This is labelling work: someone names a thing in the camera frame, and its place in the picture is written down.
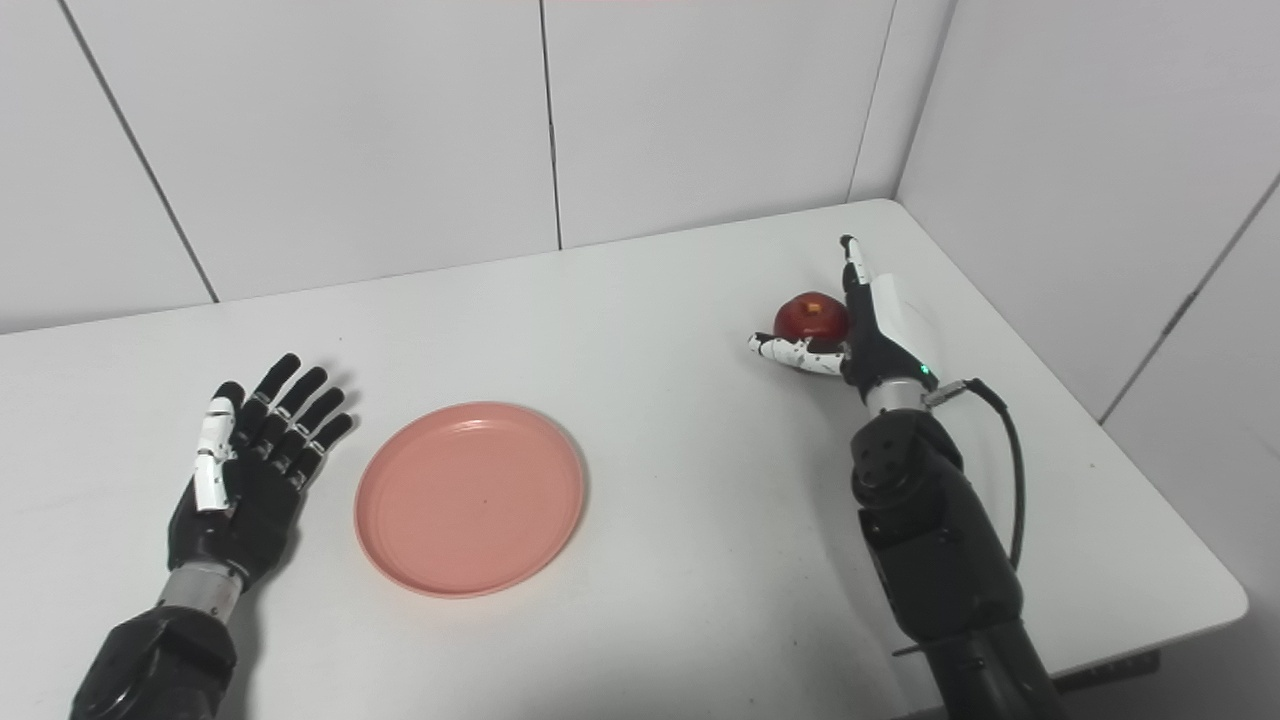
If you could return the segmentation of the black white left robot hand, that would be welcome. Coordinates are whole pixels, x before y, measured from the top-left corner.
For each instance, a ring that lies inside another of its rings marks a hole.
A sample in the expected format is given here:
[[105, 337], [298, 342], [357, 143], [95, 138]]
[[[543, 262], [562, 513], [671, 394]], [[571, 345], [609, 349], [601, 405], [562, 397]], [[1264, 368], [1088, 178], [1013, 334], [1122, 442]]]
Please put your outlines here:
[[251, 391], [224, 382], [200, 427], [191, 478], [166, 529], [166, 568], [224, 568], [243, 589], [285, 556], [305, 495], [353, 427], [321, 366], [284, 354]]

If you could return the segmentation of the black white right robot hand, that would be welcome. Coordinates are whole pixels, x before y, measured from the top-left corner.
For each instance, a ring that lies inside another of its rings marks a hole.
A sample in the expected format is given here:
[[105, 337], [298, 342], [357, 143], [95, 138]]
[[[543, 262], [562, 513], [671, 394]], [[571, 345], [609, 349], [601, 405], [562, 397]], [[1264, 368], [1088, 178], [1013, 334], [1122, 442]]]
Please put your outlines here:
[[847, 333], [844, 340], [756, 332], [748, 340], [754, 354], [799, 372], [838, 375], [867, 395], [888, 380], [915, 380], [927, 393], [940, 386], [938, 331], [913, 288], [888, 272], [873, 268], [851, 234], [840, 237], [841, 275]]

